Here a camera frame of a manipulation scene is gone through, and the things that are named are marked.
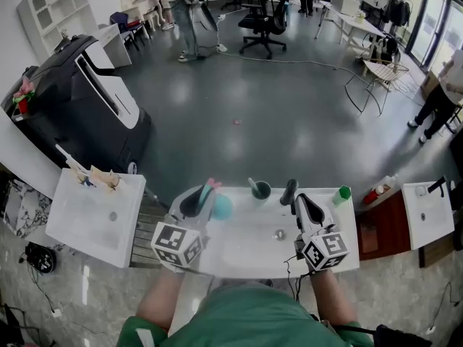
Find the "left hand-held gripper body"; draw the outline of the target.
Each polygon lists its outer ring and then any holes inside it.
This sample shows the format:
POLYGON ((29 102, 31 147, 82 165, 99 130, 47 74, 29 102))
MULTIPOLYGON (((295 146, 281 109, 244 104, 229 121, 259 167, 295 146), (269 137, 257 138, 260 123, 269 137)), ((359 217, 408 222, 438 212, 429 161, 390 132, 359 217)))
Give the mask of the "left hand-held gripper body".
POLYGON ((160 261, 182 269, 190 268, 204 250, 200 231, 162 221, 156 224, 150 246, 160 261))

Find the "wide white sink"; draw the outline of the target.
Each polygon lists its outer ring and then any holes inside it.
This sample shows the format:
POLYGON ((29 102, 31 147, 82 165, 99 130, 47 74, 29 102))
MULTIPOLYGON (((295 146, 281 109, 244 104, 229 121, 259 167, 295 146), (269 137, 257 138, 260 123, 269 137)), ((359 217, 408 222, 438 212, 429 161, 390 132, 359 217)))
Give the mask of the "wide white sink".
MULTIPOLYGON (((304 260, 295 258, 294 241, 301 233, 290 206, 279 202, 283 187, 274 187, 265 201, 253 197, 250 187, 222 187, 234 209, 227 220, 211 218, 208 241, 197 261, 200 273, 217 278, 278 279, 299 277, 308 272, 304 260)), ((355 270, 360 266, 353 201, 332 204, 337 188, 299 188, 318 205, 325 205, 334 223, 344 232, 349 254, 333 272, 355 270)))

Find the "long white table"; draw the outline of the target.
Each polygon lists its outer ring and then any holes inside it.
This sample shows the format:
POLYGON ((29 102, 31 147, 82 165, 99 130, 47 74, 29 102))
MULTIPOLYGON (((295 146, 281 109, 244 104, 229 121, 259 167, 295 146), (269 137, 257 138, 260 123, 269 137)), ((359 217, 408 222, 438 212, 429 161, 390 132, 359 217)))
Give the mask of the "long white table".
POLYGON ((384 38, 385 35, 366 19, 363 19, 360 22, 356 17, 350 17, 349 15, 342 14, 335 7, 333 7, 331 3, 326 1, 322 1, 321 5, 323 8, 314 39, 318 39, 322 27, 326 22, 332 23, 340 32, 339 45, 342 47, 342 55, 337 60, 334 69, 337 70, 340 68, 341 62, 345 55, 348 53, 349 49, 355 49, 362 51, 363 53, 367 53, 367 59, 371 59, 373 52, 375 51, 375 43, 377 39, 384 38), (369 35, 372 38, 372 43, 368 48, 364 48, 362 45, 357 45, 354 42, 356 35, 360 35, 361 33, 369 35))

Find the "marble counter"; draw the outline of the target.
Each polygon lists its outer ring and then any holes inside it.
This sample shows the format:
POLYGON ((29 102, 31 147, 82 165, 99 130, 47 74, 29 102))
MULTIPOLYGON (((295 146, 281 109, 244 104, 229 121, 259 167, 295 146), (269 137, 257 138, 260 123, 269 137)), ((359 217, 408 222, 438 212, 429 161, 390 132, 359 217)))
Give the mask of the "marble counter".
POLYGON ((3 222, 21 239, 31 240, 45 233, 51 199, 23 181, 12 179, 7 185, 3 222))

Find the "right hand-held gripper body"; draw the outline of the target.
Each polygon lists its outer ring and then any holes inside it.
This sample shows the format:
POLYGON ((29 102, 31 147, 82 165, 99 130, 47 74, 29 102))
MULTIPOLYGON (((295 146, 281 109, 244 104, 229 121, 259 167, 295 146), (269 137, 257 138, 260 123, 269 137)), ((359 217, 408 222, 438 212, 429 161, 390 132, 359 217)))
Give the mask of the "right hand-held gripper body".
POLYGON ((310 272, 320 272, 341 264, 349 254, 344 232, 337 225, 322 228, 312 236, 299 234, 294 241, 296 258, 304 260, 310 272))

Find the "red flower pot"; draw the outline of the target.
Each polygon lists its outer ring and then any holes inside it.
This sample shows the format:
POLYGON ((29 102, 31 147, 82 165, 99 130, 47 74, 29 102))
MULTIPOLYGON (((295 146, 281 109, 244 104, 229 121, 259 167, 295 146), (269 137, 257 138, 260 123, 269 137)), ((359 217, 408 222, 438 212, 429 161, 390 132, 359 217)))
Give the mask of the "red flower pot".
POLYGON ((23 77, 19 90, 13 95, 12 98, 13 103, 17 105, 21 114, 28 112, 27 104, 34 97, 34 95, 34 84, 27 77, 23 77))

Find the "black round floor device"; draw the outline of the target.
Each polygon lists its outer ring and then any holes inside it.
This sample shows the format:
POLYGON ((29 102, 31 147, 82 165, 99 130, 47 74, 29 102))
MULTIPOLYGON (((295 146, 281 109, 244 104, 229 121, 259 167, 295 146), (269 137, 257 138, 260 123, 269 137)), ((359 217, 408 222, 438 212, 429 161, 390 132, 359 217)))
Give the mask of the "black round floor device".
POLYGON ((56 267, 55 251, 33 242, 25 247, 26 261, 35 270, 42 274, 52 273, 56 267))

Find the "slim black faucet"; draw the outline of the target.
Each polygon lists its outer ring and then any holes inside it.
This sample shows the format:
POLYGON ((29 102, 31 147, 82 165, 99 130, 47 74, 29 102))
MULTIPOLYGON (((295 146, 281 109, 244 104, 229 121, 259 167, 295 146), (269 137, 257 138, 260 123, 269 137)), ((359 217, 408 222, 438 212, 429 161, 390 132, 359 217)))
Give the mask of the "slim black faucet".
POLYGON ((431 194, 435 190, 439 189, 440 190, 440 196, 442 198, 445 197, 445 191, 447 189, 447 180, 445 176, 442 176, 439 180, 434 182, 432 185, 428 187, 428 193, 431 194))

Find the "small white sink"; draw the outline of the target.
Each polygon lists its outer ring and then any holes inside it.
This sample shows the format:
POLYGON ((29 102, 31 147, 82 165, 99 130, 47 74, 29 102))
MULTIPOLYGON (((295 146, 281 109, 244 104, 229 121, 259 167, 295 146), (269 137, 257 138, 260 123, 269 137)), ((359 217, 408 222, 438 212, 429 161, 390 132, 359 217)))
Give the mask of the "small white sink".
POLYGON ((430 244, 454 231, 454 218, 448 187, 445 197, 428 187, 435 181, 403 184, 401 191, 409 226, 411 250, 430 244))

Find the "glass doors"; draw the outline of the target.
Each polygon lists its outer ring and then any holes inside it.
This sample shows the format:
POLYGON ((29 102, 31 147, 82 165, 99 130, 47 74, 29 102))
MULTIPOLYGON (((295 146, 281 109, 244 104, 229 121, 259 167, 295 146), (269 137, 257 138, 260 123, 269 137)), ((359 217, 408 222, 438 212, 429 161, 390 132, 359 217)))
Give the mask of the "glass doors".
POLYGON ((411 29, 406 52, 423 72, 438 73, 463 49, 463 0, 410 0, 411 29))

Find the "white shelf cabinet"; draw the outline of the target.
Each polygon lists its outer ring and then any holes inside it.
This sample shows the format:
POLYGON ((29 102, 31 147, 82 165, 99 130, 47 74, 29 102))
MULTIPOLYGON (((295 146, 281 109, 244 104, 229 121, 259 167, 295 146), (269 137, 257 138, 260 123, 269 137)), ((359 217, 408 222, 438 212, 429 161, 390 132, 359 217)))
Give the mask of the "white shelf cabinet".
POLYGON ((22 0, 17 12, 39 63, 52 56, 65 38, 98 30, 88 0, 22 0))

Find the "clothes rack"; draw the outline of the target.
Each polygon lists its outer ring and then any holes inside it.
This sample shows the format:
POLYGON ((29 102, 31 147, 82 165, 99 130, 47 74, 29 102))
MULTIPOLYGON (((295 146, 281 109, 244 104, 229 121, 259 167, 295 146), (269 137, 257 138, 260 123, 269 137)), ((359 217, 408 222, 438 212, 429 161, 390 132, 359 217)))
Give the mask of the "clothes rack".
POLYGON ((383 21, 397 27, 408 26, 412 8, 413 3, 409 0, 388 0, 382 14, 383 21))

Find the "person's right forearm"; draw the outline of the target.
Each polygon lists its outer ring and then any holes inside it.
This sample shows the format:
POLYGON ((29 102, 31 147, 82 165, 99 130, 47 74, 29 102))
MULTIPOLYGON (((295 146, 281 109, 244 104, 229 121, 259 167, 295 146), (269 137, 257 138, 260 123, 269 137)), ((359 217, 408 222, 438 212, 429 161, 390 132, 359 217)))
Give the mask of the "person's right forearm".
POLYGON ((331 270, 323 270, 310 276, 318 314, 332 325, 357 322, 357 313, 348 300, 336 276, 331 270))

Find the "brown wooden cabinet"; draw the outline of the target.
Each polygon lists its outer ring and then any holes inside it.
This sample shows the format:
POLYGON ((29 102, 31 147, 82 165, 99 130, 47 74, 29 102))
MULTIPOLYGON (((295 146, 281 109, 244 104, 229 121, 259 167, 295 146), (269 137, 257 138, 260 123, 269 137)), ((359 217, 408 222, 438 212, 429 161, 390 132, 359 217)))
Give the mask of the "brown wooden cabinet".
POLYGON ((360 261, 411 250, 409 224, 402 191, 355 217, 360 261))

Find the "black and white machine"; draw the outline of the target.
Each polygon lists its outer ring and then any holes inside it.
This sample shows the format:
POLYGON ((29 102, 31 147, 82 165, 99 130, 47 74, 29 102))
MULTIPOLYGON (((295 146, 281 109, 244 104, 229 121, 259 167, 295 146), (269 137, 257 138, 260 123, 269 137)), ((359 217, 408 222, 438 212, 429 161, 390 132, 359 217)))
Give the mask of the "black and white machine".
POLYGON ((18 81, 0 102, 15 126, 56 165, 69 153, 85 168, 136 174, 151 117, 139 107, 100 42, 78 35, 24 76, 34 87, 25 112, 18 81))

